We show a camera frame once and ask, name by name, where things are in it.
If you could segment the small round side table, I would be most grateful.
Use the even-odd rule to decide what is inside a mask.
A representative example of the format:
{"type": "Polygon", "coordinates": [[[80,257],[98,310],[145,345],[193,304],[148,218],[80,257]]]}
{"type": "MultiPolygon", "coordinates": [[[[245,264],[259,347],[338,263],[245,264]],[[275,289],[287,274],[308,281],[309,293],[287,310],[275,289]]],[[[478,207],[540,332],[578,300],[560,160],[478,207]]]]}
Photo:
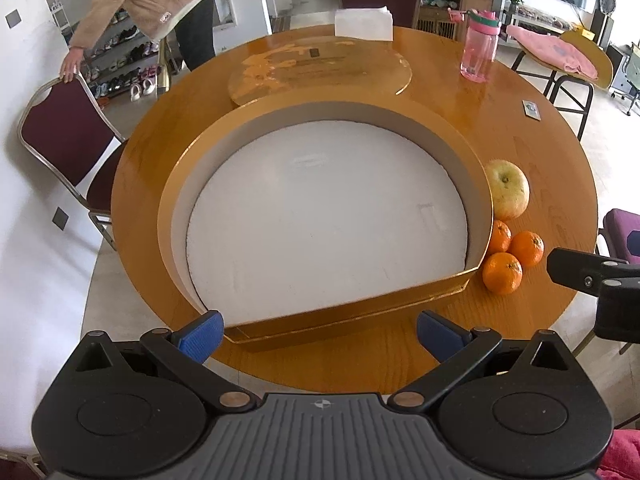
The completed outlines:
{"type": "Polygon", "coordinates": [[[546,83],[544,96],[560,113],[580,117],[577,140],[581,141],[596,89],[608,90],[613,81],[613,65],[605,52],[576,30],[560,36],[543,35],[516,25],[506,26],[506,34],[521,51],[511,66],[515,73],[546,83]],[[524,58],[548,68],[548,75],[521,69],[524,58]]]}

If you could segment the wooden cabinet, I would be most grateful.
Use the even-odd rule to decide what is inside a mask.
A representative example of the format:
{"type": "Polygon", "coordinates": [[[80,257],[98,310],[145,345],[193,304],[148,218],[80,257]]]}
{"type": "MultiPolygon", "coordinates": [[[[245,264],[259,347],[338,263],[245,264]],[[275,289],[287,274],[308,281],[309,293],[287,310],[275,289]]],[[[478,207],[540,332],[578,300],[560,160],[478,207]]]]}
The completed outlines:
{"type": "Polygon", "coordinates": [[[480,11],[491,8],[492,0],[421,0],[416,28],[454,41],[463,41],[466,23],[454,22],[449,11],[480,11]]]}

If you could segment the orange tangerine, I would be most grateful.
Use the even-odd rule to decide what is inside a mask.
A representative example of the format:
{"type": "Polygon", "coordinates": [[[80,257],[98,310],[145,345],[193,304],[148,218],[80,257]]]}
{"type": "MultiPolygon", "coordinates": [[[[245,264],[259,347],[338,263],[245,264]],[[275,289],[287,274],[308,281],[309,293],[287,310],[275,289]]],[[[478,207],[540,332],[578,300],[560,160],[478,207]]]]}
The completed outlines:
{"type": "Polygon", "coordinates": [[[521,285],[523,268],[514,255],[496,252],[483,264],[482,280],[485,287],[496,295],[510,295],[521,285]]]}
{"type": "Polygon", "coordinates": [[[495,220],[492,225],[491,237],[487,247],[487,255],[496,252],[507,252],[512,240],[512,232],[506,222],[495,220]]]}
{"type": "Polygon", "coordinates": [[[509,252],[518,259],[524,269],[530,269],[541,262],[544,256],[544,241],[535,232],[521,231],[512,237],[509,252]]]}

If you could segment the gold semicircular gift box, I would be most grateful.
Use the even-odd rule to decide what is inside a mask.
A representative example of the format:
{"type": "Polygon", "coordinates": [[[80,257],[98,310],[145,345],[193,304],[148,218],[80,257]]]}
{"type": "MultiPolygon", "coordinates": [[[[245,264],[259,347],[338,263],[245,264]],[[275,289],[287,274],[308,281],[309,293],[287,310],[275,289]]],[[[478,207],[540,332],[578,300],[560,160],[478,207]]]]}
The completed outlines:
{"type": "Polygon", "coordinates": [[[268,96],[180,155],[157,243],[235,344],[283,347],[461,292],[494,221],[486,174],[446,120],[354,87],[268,96]]]}

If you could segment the shoe rack with shoes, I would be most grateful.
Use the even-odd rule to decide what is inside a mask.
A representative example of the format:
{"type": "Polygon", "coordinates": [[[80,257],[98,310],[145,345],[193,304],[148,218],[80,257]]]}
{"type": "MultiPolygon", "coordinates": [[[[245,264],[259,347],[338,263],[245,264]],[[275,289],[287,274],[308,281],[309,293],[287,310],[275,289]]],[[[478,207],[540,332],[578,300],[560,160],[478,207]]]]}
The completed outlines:
{"type": "Polygon", "coordinates": [[[136,102],[156,89],[159,53],[160,45],[119,9],[96,45],[85,50],[80,72],[101,105],[125,94],[136,102]]]}

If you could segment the yellow-green apple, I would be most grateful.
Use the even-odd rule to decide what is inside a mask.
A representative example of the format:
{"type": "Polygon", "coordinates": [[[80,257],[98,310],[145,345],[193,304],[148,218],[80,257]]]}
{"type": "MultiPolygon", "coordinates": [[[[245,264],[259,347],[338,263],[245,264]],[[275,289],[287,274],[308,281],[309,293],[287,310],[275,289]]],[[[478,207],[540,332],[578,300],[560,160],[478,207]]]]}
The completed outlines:
{"type": "Polygon", "coordinates": [[[529,203],[529,184],[519,166],[504,159],[493,159],[485,165],[495,218],[510,221],[526,211],[529,203]]]}

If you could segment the pink cloth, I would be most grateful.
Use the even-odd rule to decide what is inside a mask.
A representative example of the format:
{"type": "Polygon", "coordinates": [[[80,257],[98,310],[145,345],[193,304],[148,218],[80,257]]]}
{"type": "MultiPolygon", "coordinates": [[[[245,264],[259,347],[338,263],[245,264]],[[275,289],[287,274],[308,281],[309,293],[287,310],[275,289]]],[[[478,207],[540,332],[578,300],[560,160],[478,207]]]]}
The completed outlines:
{"type": "Polygon", "coordinates": [[[516,25],[506,26],[506,33],[542,62],[560,68],[568,74],[579,74],[592,80],[598,78],[598,71],[593,62],[574,44],[569,44],[558,36],[537,34],[516,25]]]}

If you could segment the purple chair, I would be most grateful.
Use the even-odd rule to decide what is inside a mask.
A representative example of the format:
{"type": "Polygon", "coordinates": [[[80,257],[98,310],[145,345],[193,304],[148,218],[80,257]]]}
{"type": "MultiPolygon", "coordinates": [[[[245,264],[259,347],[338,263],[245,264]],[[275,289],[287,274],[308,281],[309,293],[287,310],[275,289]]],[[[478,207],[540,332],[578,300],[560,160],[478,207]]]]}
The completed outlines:
{"type": "Polygon", "coordinates": [[[611,209],[603,218],[600,233],[608,246],[612,258],[625,260],[631,264],[639,264],[639,237],[634,235],[634,250],[627,246],[627,238],[632,232],[639,231],[639,216],[623,209],[611,209]]]}

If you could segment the pink water bottle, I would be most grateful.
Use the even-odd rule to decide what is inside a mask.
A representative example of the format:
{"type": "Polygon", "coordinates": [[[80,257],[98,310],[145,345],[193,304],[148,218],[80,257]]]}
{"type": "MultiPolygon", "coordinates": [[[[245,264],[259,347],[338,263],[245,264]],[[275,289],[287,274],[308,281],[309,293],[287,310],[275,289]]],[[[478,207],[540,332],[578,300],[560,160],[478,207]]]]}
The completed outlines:
{"type": "Polygon", "coordinates": [[[496,12],[449,9],[448,14],[454,23],[466,25],[460,62],[461,75],[479,84],[488,81],[491,64],[495,61],[501,27],[496,12]]]}

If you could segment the person in beige fleece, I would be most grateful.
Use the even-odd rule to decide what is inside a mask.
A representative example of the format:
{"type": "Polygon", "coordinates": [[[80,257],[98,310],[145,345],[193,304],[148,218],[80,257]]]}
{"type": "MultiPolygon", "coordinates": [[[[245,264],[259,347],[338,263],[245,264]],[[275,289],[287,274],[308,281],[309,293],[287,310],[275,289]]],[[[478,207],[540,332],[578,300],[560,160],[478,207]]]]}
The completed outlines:
{"type": "Polygon", "coordinates": [[[153,42],[174,32],[189,70],[196,70],[215,56],[214,0],[92,0],[61,65],[60,77],[66,82],[80,72],[85,50],[96,45],[120,9],[126,10],[137,28],[153,42]]]}

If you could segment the gold gift box lid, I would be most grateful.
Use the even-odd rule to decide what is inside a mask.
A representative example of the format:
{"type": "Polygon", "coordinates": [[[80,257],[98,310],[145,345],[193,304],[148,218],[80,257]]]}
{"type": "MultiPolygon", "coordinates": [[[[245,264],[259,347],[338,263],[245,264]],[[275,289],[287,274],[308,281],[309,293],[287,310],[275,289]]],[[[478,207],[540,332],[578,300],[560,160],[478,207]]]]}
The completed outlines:
{"type": "Polygon", "coordinates": [[[327,86],[363,86],[397,96],[411,79],[409,62],[388,42],[322,36],[250,55],[231,74],[228,93],[238,105],[327,86]]]}

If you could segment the white tissue pack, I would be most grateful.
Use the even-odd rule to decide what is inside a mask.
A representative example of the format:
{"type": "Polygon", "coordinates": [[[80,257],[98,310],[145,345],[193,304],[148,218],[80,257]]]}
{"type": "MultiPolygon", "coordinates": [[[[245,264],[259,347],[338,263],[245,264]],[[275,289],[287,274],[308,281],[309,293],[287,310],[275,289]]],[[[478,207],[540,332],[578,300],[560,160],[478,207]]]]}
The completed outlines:
{"type": "Polygon", "coordinates": [[[393,41],[394,22],[390,10],[338,9],[334,14],[334,35],[369,41],[393,41]]]}

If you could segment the small silver card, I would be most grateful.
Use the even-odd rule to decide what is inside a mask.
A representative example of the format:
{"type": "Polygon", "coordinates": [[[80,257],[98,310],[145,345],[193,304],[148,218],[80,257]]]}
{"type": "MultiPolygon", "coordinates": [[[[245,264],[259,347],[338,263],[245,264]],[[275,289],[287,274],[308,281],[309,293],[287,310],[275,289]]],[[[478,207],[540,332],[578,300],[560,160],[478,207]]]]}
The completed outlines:
{"type": "Polygon", "coordinates": [[[524,114],[532,119],[535,119],[537,122],[541,121],[541,116],[538,110],[538,106],[536,103],[532,101],[523,101],[523,110],[524,114]]]}

